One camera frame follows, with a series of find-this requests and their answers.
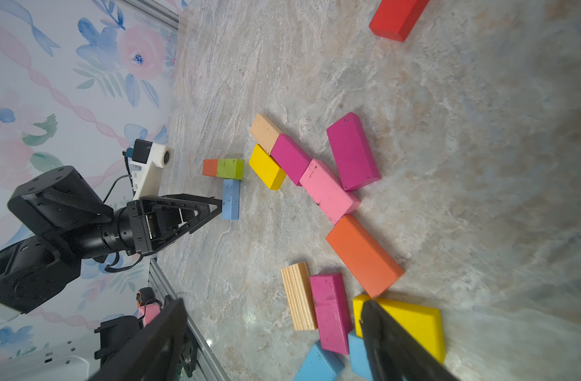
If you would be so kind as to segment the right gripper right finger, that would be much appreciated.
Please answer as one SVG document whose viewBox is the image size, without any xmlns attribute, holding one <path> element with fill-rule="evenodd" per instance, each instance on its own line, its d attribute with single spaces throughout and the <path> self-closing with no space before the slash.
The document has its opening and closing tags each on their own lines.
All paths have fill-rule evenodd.
<svg viewBox="0 0 581 381">
<path fill-rule="evenodd" d="M 364 303 L 360 325 L 373 379 L 457 380 L 375 300 Z"/>
</svg>

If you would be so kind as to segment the light blue block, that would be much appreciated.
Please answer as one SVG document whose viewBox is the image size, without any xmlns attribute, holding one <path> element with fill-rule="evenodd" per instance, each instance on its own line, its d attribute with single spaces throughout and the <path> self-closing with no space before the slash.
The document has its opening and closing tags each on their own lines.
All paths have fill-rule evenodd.
<svg viewBox="0 0 581 381">
<path fill-rule="evenodd" d="M 223 181 L 222 218 L 237 221 L 240 212 L 240 181 L 225 179 Z"/>
</svg>

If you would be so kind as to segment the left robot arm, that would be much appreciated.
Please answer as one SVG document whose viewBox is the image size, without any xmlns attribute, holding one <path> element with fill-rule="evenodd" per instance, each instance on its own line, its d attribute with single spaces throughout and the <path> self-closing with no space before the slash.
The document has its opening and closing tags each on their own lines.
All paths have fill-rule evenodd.
<svg viewBox="0 0 581 381">
<path fill-rule="evenodd" d="M 140 260 L 217 217 L 218 198 L 144 196 L 118 210 L 104 204 L 72 166 L 20 185 L 9 210 L 31 237 L 0 251 L 0 304 L 26 314 L 80 276 L 83 260 L 125 252 Z"/>
</svg>

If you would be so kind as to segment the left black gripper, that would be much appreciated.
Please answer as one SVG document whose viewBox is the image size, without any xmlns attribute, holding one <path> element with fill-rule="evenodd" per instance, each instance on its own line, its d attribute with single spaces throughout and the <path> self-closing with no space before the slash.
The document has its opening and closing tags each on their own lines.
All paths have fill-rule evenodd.
<svg viewBox="0 0 581 381">
<path fill-rule="evenodd" d="M 218 198 L 188 194 L 146 198 L 128 203 L 131 252 L 156 254 L 184 234 L 192 234 L 222 212 Z"/>
</svg>

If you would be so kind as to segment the green block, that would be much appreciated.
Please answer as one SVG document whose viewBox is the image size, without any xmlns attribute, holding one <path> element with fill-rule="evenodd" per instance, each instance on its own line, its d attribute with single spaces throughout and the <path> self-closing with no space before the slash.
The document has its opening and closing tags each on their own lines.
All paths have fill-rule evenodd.
<svg viewBox="0 0 581 381">
<path fill-rule="evenodd" d="M 217 177 L 242 180 L 244 178 L 244 160 L 219 159 L 217 161 Z"/>
</svg>

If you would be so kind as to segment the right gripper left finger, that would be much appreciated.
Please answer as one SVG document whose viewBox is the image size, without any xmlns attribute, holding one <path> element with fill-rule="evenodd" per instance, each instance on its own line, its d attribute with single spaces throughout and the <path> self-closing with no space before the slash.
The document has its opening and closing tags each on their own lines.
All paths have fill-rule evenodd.
<svg viewBox="0 0 581 381">
<path fill-rule="evenodd" d="M 90 379 L 176 379 L 184 348 L 187 318 L 183 300 L 171 300 L 146 328 L 139 331 Z"/>
</svg>

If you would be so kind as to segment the tan block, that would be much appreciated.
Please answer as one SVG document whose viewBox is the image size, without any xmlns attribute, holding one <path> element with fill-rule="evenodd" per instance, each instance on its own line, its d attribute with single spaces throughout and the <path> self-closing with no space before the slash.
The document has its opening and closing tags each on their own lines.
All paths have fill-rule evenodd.
<svg viewBox="0 0 581 381">
<path fill-rule="evenodd" d="M 252 123 L 250 133 L 263 150 L 270 155 L 277 139 L 282 134 L 282 130 L 266 115 L 258 113 Z"/>
<path fill-rule="evenodd" d="M 294 329 L 316 330 L 317 318 L 307 263 L 303 261 L 282 268 L 281 274 Z"/>
</svg>

